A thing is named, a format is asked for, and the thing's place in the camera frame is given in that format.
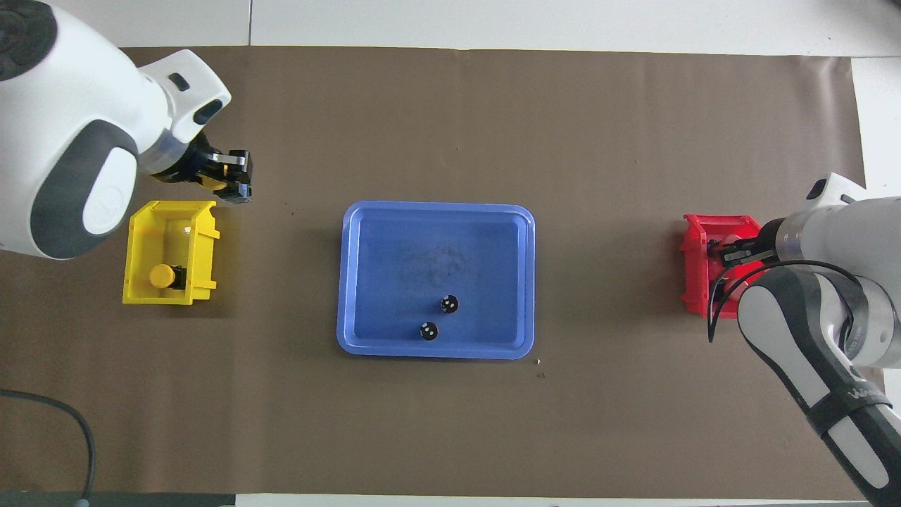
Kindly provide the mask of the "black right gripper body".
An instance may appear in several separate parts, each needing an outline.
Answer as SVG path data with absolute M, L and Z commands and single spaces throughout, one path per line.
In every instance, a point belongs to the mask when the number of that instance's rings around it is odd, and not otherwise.
M 772 264 L 779 261 L 776 244 L 778 244 L 779 228 L 783 222 L 783 218 L 770 220 L 763 225 L 760 233 L 757 234 L 757 250 L 762 255 L 760 262 L 763 264 Z

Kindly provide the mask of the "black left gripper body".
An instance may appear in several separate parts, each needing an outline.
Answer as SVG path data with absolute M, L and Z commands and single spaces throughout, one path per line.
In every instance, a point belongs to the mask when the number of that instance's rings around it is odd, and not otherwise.
M 209 180 L 211 177 L 207 164 L 212 152 L 213 148 L 206 135 L 196 135 L 176 163 L 156 173 L 156 180 L 167 184 L 189 182 L 202 185 L 204 179 Z

